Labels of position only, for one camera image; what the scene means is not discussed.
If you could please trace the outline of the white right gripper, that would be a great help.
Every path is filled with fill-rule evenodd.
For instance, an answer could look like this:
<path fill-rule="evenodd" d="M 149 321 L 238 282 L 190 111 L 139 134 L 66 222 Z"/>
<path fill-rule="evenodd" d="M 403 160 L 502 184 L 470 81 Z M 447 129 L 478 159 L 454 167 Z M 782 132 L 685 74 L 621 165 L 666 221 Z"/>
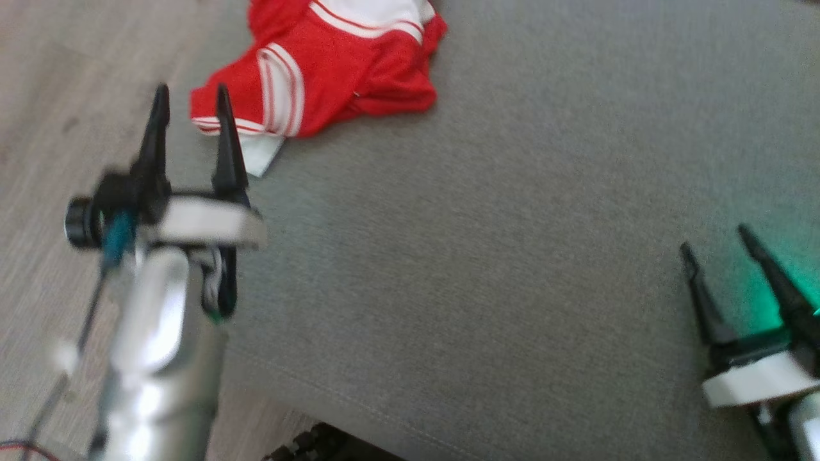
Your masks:
<path fill-rule="evenodd" d="M 745 224 L 737 231 L 775 295 L 791 336 L 785 328 L 776 328 L 739 339 L 721 315 L 685 241 L 680 257 L 699 338 L 709 346 L 712 365 L 701 388 L 710 407 L 739 407 L 749 414 L 770 459 L 817 460 L 819 386 L 817 377 L 809 374 L 819 370 L 816 310 L 759 237 Z"/>

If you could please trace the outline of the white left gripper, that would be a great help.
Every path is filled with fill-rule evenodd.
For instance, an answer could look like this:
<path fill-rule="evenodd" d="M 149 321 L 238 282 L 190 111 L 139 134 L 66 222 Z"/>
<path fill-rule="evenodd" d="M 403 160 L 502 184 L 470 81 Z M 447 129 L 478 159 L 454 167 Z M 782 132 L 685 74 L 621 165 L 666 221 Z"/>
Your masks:
<path fill-rule="evenodd" d="M 259 213 L 250 208 L 248 173 L 225 84 L 217 87 L 216 114 L 220 133 L 211 184 L 217 198 L 228 202 L 196 195 L 175 195 L 168 202 L 172 194 L 166 175 L 170 94 L 165 83 L 156 87 L 131 176 L 141 221 L 158 223 L 139 225 L 138 242 L 149 248 L 172 245 L 182 248 L 184 255 L 201 251 L 203 311 L 223 322 L 231 318 L 238 303 L 238 249 L 263 248 L 268 232 Z"/>

